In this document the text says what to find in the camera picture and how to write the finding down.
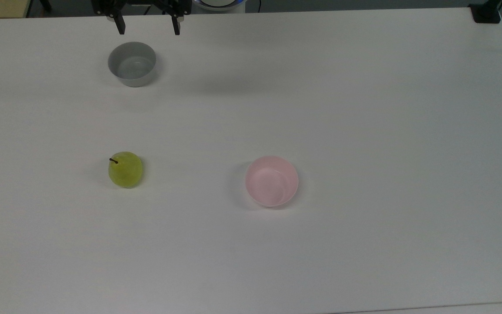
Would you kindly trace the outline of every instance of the white table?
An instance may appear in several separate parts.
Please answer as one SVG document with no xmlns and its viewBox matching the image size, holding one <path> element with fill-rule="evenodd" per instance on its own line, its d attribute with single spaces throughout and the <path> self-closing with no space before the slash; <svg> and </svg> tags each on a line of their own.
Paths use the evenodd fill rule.
<svg viewBox="0 0 502 314">
<path fill-rule="evenodd" d="M 477 304 L 468 306 L 445 306 L 431 308 L 412 308 L 408 310 L 390 310 L 376 314 L 502 314 L 502 304 Z"/>
<path fill-rule="evenodd" d="M 0 20 L 0 313 L 502 302 L 502 24 L 468 8 Z M 106 58 L 143 41 L 161 77 Z M 145 163 L 140 186 L 108 158 Z M 294 163 L 281 209 L 245 194 Z"/>
</svg>

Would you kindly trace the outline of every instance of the black clamp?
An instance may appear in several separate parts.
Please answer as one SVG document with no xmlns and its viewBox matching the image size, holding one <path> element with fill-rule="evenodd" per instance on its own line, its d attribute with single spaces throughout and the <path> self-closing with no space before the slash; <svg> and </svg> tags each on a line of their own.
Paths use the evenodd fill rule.
<svg viewBox="0 0 502 314">
<path fill-rule="evenodd" d="M 91 0 L 94 14 L 113 18 L 120 34 L 125 34 L 125 21 L 121 9 L 125 4 L 154 5 L 162 13 L 172 17 L 173 31 L 180 34 L 180 22 L 183 16 L 191 14 L 191 0 Z"/>
</svg>

